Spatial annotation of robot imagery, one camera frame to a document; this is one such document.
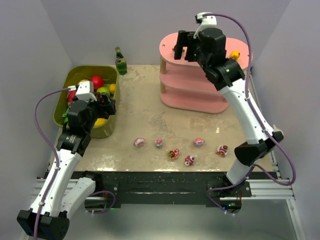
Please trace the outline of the brown-haired doll toy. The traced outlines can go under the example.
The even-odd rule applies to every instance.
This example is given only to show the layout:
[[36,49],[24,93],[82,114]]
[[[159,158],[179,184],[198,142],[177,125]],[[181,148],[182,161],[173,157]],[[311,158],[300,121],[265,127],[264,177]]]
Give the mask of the brown-haired doll toy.
[[181,48],[181,49],[180,48],[172,48],[172,51],[178,52],[178,53],[185,53],[186,50],[184,48]]

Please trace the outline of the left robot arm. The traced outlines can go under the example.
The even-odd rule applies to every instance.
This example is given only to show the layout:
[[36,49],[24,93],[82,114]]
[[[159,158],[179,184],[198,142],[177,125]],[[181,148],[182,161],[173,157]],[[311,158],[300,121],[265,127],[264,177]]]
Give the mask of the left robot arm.
[[72,174],[82,160],[91,141],[91,131],[97,119],[116,114],[116,101],[107,93],[74,97],[68,106],[67,123],[53,148],[54,164],[28,210],[21,210],[17,222],[35,240],[62,240],[70,219],[87,197],[112,196],[104,190],[100,174],[85,171],[76,185],[66,192]]

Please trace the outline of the pink round toy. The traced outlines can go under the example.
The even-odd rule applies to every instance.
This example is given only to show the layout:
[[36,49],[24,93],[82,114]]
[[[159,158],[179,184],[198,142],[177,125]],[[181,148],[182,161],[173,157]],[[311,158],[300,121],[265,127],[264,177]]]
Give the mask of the pink round toy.
[[145,144],[145,139],[142,137],[137,138],[133,143],[133,145],[137,148],[142,147],[144,144]]

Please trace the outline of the small pink figure toy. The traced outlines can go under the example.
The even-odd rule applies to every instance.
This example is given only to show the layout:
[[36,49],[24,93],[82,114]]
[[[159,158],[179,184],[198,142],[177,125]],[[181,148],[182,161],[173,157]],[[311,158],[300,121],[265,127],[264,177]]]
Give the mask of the small pink figure toy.
[[161,149],[163,146],[163,139],[159,137],[155,140],[154,143],[155,143],[156,148]]

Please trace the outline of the yellow-haired doll toy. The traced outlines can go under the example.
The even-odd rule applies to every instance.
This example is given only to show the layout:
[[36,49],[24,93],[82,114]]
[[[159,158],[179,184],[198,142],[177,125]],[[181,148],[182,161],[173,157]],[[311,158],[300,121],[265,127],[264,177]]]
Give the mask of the yellow-haired doll toy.
[[241,56],[241,53],[239,51],[235,50],[230,53],[229,58],[232,60],[238,61],[240,56]]

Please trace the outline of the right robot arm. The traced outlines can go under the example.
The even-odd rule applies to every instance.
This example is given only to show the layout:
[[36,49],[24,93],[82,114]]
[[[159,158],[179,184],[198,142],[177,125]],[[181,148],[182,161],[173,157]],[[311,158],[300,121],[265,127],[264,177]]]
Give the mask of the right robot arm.
[[235,111],[244,131],[246,141],[234,149],[236,160],[226,173],[228,181],[235,185],[249,173],[254,163],[269,154],[276,143],[283,140],[280,131],[274,131],[265,121],[256,102],[246,86],[245,74],[240,64],[227,57],[226,36],[215,27],[194,32],[180,30],[174,46],[174,59],[182,57],[196,62],[205,77],[223,95]]

